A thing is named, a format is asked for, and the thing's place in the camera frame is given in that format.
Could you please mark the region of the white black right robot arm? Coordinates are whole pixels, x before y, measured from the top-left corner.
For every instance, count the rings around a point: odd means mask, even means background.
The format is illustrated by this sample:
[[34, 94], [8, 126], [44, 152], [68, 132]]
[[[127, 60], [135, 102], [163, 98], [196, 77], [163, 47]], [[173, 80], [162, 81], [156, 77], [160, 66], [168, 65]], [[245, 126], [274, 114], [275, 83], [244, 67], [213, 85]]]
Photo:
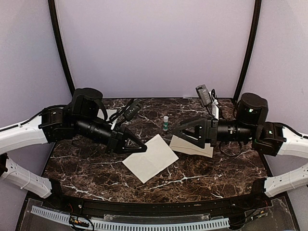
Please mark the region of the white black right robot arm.
[[267, 122], [268, 102], [254, 93], [244, 93], [235, 110], [235, 119], [199, 117], [182, 121], [173, 134], [200, 148], [221, 142], [252, 143], [259, 154], [308, 157], [308, 136], [290, 126]]

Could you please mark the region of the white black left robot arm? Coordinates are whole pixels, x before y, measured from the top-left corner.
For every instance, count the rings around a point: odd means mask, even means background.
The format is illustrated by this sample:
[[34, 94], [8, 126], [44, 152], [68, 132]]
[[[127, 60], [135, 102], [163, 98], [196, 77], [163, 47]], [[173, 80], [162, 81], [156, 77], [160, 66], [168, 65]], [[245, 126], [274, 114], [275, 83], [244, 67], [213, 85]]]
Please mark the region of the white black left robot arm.
[[107, 154], [142, 153], [147, 146], [128, 128], [115, 123], [123, 115], [129, 121], [140, 108], [138, 101], [131, 100], [123, 111], [108, 116], [102, 102], [103, 94], [93, 88], [76, 89], [67, 105], [44, 108], [30, 119], [0, 130], [0, 177], [28, 190], [49, 202], [58, 210], [68, 206], [58, 181], [43, 178], [19, 166], [8, 152], [19, 148], [71, 140], [84, 136], [106, 146]]

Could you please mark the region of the white letter sheet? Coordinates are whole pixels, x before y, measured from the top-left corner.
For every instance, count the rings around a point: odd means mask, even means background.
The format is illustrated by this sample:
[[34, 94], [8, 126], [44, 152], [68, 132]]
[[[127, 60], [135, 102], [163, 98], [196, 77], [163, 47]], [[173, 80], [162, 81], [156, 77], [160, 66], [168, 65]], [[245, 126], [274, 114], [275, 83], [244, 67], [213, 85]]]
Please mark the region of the white letter sheet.
[[123, 161], [142, 183], [146, 183], [179, 159], [159, 134], [147, 141], [146, 146], [146, 152], [131, 154]]

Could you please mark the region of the cream paper envelope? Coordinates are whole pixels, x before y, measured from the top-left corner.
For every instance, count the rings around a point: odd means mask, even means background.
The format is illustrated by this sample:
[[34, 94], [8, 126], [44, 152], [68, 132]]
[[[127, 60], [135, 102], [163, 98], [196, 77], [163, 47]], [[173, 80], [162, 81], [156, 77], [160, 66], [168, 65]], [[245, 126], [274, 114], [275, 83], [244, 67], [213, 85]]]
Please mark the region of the cream paper envelope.
[[200, 155], [200, 156], [205, 156], [209, 158], [213, 157], [213, 152], [214, 152], [214, 148], [211, 147], [209, 143], [205, 143], [205, 147], [200, 148], [175, 135], [172, 136], [169, 146], [175, 152], [188, 154], [188, 155]]

